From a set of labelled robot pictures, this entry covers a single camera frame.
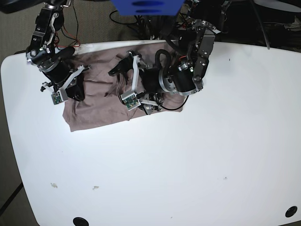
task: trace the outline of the red wire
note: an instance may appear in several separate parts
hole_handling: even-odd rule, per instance
[[[73,45],[72,47],[80,47],[80,41],[79,41],[79,39],[77,39],[74,35],[70,34],[70,33],[67,31],[67,29],[65,28],[65,26],[63,26],[63,28],[64,28],[65,32],[66,32],[69,36],[71,36],[72,38],[74,38],[74,39],[76,40],[77,44],[78,44],[78,45]]]
[[[182,56],[182,57],[180,57],[180,58],[179,58],[179,61],[180,61],[181,59],[183,59],[184,57],[186,57],[186,56]]]

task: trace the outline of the white table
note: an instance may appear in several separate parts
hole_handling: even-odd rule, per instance
[[[141,42],[90,44],[78,52],[135,43]],[[204,90],[181,113],[71,133],[64,104],[54,106],[40,92],[46,77],[24,54],[9,56],[1,67],[5,109],[37,222],[278,226],[301,220],[300,71],[300,53],[215,43]],[[286,218],[292,206],[299,210]]]

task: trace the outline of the round hole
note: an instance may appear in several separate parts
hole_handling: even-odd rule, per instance
[[[287,218],[290,218],[290,217],[292,217],[296,212],[297,212],[297,207],[296,206],[292,206],[291,208],[289,208],[288,210],[287,210],[287,212],[285,213],[285,216],[287,217]]]
[[[132,3],[134,6],[162,6],[164,2],[161,1],[135,1]]]
[[[136,13],[159,13],[161,10],[158,9],[140,9],[136,10]]]
[[[73,223],[75,226],[89,226],[89,223],[84,218],[75,218]]]

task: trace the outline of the silver metal bracket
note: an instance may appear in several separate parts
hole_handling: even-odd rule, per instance
[[[72,81],[74,80],[74,78],[76,78],[77,76],[79,76],[84,70],[89,69],[90,67],[85,67],[83,65],[79,66],[77,68],[77,70],[75,72],[73,72],[69,78],[67,79],[67,81],[63,84],[63,86],[61,88],[58,89],[57,92],[54,92],[53,88],[50,88],[48,86],[47,82],[44,82],[42,84],[42,86],[47,89],[49,92],[51,92],[51,98],[53,100],[53,103],[55,105],[60,104],[62,102],[65,102],[68,100],[68,95],[66,92],[66,89],[68,88],[68,86],[72,83]]]
[[[68,8],[71,5],[71,3],[72,3],[72,0],[67,0],[66,4],[63,5],[63,7]]]
[[[45,45],[46,45],[46,48],[45,49],[48,49],[48,45],[52,42],[52,39],[54,38],[54,36],[55,36],[55,27],[54,27],[54,22],[55,22],[55,19],[57,19],[58,18],[58,13],[54,13],[53,15],[52,15],[52,17],[51,17],[51,20],[50,20],[50,24],[49,24],[49,26],[50,26],[50,28],[51,28],[51,31],[52,31],[52,33],[51,33],[51,35],[50,35],[50,38],[49,38],[49,40],[47,41],[47,42],[45,42]]]
[[[140,103],[143,104],[144,111],[146,112],[147,115],[152,114],[155,110],[159,110],[159,111],[161,110],[161,108],[158,107],[159,105],[157,104],[157,102],[149,100],[149,98],[150,95],[147,94],[139,100]]]
[[[139,70],[146,67],[146,63],[142,60],[139,55],[133,57],[133,82],[131,90],[121,94],[121,100],[126,105],[129,111],[141,106],[140,100],[137,98],[137,87],[139,80]]]
[[[197,20],[195,20],[195,21],[192,22],[192,29],[193,30],[196,30],[198,32],[198,30],[200,28],[209,29],[209,30],[211,30],[212,32],[214,32],[216,34],[218,34],[218,33],[221,32],[221,31],[217,30],[216,27],[213,24],[207,22],[206,20],[199,20],[199,19],[197,19]]]

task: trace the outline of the pink fabric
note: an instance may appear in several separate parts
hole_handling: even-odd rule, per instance
[[[82,102],[69,99],[65,102],[63,117],[70,126],[71,131],[91,129],[100,126],[113,124],[120,121],[128,121],[132,118],[144,116],[145,112],[140,109],[128,111],[121,104],[116,88],[117,77],[111,77],[108,72],[113,69],[121,59],[128,56],[127,51],[134,50],[142,54],[146,62],[155,61],[155,53],[159,49],[166,49],[173,53],[166,43],[156,43],[148,45],[138,45],[109,49],[99,52],[77,55],[74,58],[76,65],[91,65],[92,68],[85,72],[84,90],[86,98]],[[123,90],[130,90],[133,72],[129,71],[130,81]],[[143,91],[141,81],[138,87]],[[164,106],[167,108],[177,108],[184,101],[180,95],[164,95]]]

